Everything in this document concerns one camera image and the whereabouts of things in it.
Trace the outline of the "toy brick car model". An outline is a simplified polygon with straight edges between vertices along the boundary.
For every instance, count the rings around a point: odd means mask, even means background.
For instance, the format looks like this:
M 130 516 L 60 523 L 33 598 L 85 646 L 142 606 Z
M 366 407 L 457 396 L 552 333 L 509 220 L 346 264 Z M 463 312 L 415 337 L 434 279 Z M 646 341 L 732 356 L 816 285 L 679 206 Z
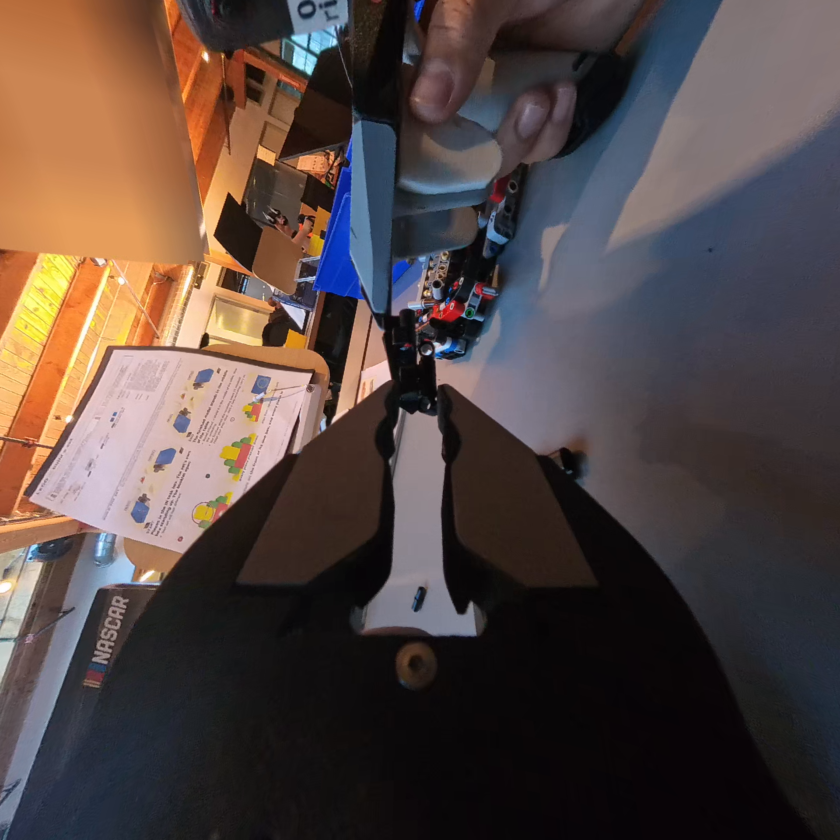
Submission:
M 529 167 L 520 164 L 493 185 L 478 214 L 471 244 L 423 258 L 418 298 L 411 305 L 419 344 L 431 343 L 435 358 L 455 361 L 479 339 L 500 292 L 497 262 L 518 230 Z

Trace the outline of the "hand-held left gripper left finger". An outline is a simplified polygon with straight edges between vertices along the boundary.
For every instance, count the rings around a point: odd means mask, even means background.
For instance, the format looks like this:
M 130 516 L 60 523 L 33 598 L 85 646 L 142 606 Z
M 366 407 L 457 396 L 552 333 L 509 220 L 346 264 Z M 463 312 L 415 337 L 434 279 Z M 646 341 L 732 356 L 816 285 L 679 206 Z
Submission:
M 393 554 L 393 386 L 380 386 L 300 452 L 238 585 L 343 595 L 357 607 L 384 586 Z

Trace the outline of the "blue plastic bin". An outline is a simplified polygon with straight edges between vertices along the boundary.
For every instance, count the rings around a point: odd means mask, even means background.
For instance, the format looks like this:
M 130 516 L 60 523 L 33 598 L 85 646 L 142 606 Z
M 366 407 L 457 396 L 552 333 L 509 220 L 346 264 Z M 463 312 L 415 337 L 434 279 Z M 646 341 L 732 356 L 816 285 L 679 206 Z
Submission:
M 361 283 L 350 257 L 350 187 L 351 164 L 348 164 L 342 169 L 335 189 L 313 288 L 340 297 L 362 299 Z M 416 287 L 426 267 L 427 257 L 414 262 L 397 261 L 392 269 L 393 297 L 398 298 Z

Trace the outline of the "person's right hand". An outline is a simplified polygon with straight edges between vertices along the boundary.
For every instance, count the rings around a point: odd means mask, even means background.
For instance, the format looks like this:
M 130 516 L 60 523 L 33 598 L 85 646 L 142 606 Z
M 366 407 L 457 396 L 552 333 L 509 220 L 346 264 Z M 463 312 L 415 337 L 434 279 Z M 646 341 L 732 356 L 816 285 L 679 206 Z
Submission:
M 421 23 L 425 44 L 408 98 L 413 115 L 428 124 L 456 115 L 493 49 L 610 52 L 644 6 L 642 1 L 427 2 Z M 496 133 L 499 176 L 558 156 L 574 131 L 577 99 L 568 80 L 519 95 Z

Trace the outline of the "toy car set box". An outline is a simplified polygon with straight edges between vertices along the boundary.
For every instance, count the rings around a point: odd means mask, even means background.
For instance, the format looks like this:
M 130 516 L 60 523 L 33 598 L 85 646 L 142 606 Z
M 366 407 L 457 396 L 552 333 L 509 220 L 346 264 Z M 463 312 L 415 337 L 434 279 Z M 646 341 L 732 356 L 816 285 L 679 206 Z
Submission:
M 94 595 L 28 777 L 29 787 L 46 791 L 62 775 L 91 728 L 105 678 L 158 588 L 149 582 L 109 584 Z

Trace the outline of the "grey desk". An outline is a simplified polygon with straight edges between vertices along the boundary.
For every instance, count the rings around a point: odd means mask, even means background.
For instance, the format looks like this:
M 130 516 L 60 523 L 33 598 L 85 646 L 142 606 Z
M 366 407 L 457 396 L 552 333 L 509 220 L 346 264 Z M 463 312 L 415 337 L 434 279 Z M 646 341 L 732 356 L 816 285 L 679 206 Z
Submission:
M 438 377 L 645 546 L 763 756 L 838 838 L 838 2 L 660 2 L 626 93 L 531 168 Z

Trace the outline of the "printed instruction sheet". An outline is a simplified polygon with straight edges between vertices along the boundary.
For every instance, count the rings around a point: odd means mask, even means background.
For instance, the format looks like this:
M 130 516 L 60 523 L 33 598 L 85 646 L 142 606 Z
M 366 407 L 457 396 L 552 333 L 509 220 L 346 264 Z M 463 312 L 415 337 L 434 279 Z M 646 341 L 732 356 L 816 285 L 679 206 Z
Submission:
M 317 425 L 313 368 L 216 349 L 110 348 L 29 501 L 184 553 Z

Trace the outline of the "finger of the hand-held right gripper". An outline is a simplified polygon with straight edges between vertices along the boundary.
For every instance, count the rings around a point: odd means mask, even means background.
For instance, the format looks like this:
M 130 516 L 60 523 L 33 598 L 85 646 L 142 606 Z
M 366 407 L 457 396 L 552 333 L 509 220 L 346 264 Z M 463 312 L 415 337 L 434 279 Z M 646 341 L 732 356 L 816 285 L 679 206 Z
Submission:
M 392 313 L 392 218 L 396 134 L 370 120 L 353 125 L 350 257 L 364 299 L 382 328 Z

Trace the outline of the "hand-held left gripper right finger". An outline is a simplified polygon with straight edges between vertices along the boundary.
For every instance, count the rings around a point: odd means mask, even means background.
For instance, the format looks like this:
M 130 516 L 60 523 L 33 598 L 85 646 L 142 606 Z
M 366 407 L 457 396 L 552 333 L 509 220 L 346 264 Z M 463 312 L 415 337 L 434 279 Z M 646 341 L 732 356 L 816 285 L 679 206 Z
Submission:
M 450 385 L 437 391 L 443 569 L 457 613 L 530 592 L 592 590 L 587 563 L 537 455 Z

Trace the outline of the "small black toy brick assembly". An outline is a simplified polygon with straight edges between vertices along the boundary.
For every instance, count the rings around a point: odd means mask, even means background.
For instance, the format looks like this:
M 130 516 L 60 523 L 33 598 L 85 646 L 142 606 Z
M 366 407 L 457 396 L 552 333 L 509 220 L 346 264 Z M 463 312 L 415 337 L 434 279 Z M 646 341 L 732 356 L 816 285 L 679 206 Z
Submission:
M 437 414 L 436 348 L 419 336 L 414 310 L 384 318 L 383 344 L 399 406 L 407 413 Z

